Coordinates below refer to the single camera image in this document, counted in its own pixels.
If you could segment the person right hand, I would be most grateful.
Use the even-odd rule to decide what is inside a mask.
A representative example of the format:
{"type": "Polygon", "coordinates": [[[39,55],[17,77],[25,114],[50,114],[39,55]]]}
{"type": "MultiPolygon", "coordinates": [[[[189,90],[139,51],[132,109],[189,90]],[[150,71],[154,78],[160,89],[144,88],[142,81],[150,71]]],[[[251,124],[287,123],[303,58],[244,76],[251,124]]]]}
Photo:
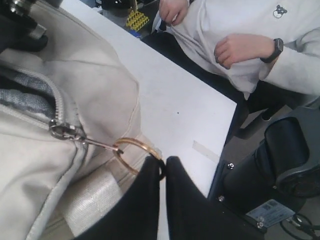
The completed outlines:
{"type": "Polygon", "coordinates": [[[159,16],[168,25],[178,25],[188,13],[188,0],[160,0],[159,16]]]}

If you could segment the person left hand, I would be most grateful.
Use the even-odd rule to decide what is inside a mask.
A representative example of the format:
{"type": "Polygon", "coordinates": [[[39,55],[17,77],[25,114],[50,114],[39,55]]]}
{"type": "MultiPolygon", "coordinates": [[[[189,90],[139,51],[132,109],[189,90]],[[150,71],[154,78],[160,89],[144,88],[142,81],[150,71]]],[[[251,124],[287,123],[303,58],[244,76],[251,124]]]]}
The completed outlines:
{"type": "Polygon", "coordinates": [[[230,69],[233,64],[268,58],[274,51],[274,40],[255,34],[230,34],[220,40],[214,49],[218,64],[230,69]]]}

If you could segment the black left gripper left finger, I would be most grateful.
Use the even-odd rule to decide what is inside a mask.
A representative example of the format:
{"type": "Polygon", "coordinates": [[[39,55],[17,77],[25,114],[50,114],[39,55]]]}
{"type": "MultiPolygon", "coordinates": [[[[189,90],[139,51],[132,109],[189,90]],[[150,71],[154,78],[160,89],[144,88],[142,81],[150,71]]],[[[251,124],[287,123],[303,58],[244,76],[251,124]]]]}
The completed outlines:
{"type": "Polygon", "coordinates": [[[156,240],[163,160],[147,156],[133,184],[119,202],[76,240],[156,240]]]}

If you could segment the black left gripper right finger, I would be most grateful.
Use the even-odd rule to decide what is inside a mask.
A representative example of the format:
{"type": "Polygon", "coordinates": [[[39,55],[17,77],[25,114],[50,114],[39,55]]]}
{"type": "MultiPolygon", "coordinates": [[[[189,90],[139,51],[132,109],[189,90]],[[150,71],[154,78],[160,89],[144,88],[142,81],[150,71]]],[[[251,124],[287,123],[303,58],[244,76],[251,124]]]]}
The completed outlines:
{"type": "Polygon", "coordinates": [[[209,201],[181,160],[166,160],[166,211],[171,240],[262,240],[264,234],[221,203],[209,201]]]}

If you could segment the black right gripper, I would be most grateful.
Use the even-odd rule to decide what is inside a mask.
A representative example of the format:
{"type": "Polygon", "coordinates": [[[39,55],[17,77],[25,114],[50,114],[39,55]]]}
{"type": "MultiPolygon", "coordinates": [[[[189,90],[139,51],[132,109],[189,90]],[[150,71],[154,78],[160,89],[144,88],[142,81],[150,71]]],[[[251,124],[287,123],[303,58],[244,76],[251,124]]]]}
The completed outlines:
{"type": "Polygon", "coordinates": [[[0,51],[40,52],[48,44],[47,29],[29,16],[35,0],[0,2],[0,51]]]}

